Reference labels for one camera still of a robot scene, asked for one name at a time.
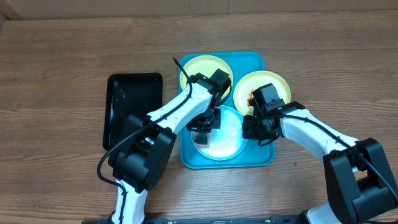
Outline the light blue plate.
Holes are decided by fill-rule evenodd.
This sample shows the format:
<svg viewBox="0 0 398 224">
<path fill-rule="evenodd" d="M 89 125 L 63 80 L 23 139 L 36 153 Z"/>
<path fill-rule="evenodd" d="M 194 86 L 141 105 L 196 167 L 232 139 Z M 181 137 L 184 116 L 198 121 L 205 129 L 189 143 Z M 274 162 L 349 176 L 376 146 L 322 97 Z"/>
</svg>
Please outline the light blue plate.
<svg viewBox="0 0 398 224">
<path fill-rule="evenodd" d="M 232 159 L 242 152 L 247 139 L 242 137 L 243 116 L 235 109 L 221 105 L 220 129 L 212 129 L 207 133 L 206 144 L 195 142 L 199 133 L 191 131 L 191 139 L 197 151 L 208 159 L 223 161 Z"/>
</svg>

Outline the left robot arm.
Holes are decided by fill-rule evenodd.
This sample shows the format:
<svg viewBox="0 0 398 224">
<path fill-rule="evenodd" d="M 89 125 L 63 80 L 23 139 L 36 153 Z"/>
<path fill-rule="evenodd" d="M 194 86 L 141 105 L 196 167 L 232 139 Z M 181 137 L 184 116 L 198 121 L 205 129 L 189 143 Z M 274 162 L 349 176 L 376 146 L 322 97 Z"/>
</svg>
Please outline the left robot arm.
<svg viewBox="0 0 398 224">
<path fill-rule="evenodd" d="M 223 95 L 231 87 L 229 74 L 217 69 L 211 77 L 197 73 L 165 106 L 145 116 L 130 115 L 132 133 L 103 157 L 113 169 L 118 188 L 115 211 L 108 223 L 142 223 L 150 191 L 165 171 L 177 134 L 187 128 L 207 144 L 207 134 L 221 126 Z"/>
</svg>

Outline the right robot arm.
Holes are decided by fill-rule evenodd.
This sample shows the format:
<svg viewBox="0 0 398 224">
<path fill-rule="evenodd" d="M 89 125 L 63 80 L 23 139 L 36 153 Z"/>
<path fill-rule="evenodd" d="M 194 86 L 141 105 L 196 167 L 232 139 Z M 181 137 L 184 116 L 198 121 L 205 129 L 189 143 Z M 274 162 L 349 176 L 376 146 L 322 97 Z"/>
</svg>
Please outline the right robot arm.
<svg viewBox="0 0 398 224">
<path fill-rule="evenodd" d="M 259 146 L 286 138 L 323 163 L 328 200 L 302 212 L 298 223 L 371 223 L 397 208 L 397 183 L 382 145 L 339 133 L 296 101 L 255 107 L 243 118 L 243 138 Z"/>
</svg>

